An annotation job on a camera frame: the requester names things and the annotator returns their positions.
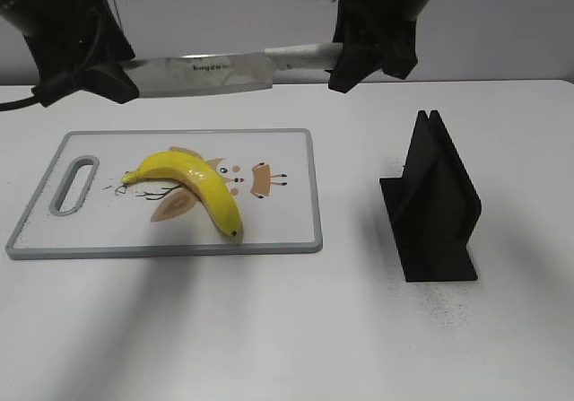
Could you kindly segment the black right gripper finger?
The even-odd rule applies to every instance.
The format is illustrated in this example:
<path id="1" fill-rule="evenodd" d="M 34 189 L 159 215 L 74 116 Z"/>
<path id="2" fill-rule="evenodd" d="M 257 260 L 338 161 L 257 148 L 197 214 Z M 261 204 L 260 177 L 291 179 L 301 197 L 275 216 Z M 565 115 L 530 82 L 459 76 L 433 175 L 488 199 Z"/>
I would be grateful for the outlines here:
<path id="1" fill-rule="evenodd" d="M 383 57 L 379 47 L 344 43 L 341 54 L 330 71 L 328 88 L 335 92 L 349 92 L 381 68 Z"/>
<path id="2" fill-rule="evenodd" d="M 382 71 L 404 80 L 418 64 L 416 21 L 400 21 L 386 32 Z"/>

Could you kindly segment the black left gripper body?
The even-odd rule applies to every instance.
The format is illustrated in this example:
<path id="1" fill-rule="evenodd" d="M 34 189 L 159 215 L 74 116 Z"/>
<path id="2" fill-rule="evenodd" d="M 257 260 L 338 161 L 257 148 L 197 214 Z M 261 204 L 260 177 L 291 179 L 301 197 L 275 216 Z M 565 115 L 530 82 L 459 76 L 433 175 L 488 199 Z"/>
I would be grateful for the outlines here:
<path id="1" fill-rule="evenodd" d="M 1 17 L 22 34 L 41 81 L 135 57 L 108 0 L 1 0 Z"/>

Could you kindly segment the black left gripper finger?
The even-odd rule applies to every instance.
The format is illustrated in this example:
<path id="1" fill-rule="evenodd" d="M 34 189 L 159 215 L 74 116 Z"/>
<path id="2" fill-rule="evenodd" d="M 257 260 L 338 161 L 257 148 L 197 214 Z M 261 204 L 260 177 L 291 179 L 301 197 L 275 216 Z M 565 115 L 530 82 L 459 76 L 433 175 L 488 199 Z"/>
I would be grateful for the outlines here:
<path id="1" fill-rule="evenodd" d="M 48 107 L 75 92 L 84 91 L 118 104 L 138 98 L 138 88 L 120 64 L 107 62 L 80 72 L 60 72 L 32 89 L 36 101 Z"/>

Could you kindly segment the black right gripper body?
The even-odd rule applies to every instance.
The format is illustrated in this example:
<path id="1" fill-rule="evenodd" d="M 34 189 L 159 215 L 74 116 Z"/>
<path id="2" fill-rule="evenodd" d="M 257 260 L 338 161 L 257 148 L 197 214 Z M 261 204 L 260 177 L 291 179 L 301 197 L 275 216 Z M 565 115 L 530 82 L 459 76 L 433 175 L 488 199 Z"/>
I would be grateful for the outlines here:
<path id="1" fill-rule="evenodd" d="M 430 0 L 339 0 L 333 41 L 342 53 L 414 56 L 417 20 Z"/>

